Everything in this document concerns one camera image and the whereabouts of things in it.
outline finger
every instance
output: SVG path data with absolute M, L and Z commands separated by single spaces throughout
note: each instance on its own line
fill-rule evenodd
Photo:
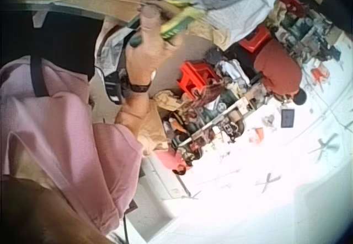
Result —
M 169 54 L 174 54 L 184 44 L 184 32 L 180 32 L 165 42 L 165 49 Z
M 165 1 L 158 1 L 158 0 L 145 0 L 145 3 L 153 6 L 157 6 L 162 10 L 162 14 L 166 19 L 171 19 L 175 17 L 177 14 L 181 12 L 181 9 L 167 3 Z
M 145 6 L 141 16 L 141 36 L 144 43 L 154 46 L 161 43 L 161 14 L 155 6 Z

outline pink sleeve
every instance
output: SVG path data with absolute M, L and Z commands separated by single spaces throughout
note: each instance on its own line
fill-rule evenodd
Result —
M 93 133 L 105 182 L 122 218 L 136 192 L 142 146 L 119 124 L 94 124 Z

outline ceiling fan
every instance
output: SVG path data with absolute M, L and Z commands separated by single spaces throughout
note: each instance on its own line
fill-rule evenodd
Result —
M 312 151 L 309 152 L 309 154 L 314 153 L 316 151 L 320 151 L 320 154 L 318 156 L 317 162 L 319 162 L 324 154 L 324 152 L 328 152 L 328 151 L 332 151 L 333 153 L 336 153 L 340 146 L 337 144 L 333 144 L 330 145 L 330 143 L 336 138 L 338 137 L 337 133 L 334 133 L 326 142 L 322 141 L 322 138 L 318 140 L 319 144 L 320 144 L 320 148 L 314 149 Z

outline person in red shirt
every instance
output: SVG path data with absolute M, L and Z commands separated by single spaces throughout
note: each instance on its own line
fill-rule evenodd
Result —
M 191 168 L 183 159 L 179 151 L 169 148 L 168 151 L 156 151 L 157 158 L 162 164 L 177 175 L 184 175 Z
M 236 58 L 250 79 L 260 72 L 269 92 L 292 99 L 296 105 L 306 102 L 307 95 L 299 87 L 301 68 L 277 40 L 270 39 L 253 53 L 234 44 L 226 51 L 226 56 Z

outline red shirt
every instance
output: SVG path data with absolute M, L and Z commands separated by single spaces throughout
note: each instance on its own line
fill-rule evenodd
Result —
M 264 46 L 254 68 L 263 73 L 263 84 L 269 91 L 278 95 L 298 92 L 302 71 L 277 40 L 272 39 Z
M 184 165 L 188 170 L 188 167 L 182 157 L 182 155 L 175 151 L 169 149 L 168 151 L 155 151 L 159 160 L 163 163 L 163 165 L 170 170 L 177 170 L 179 165 Z

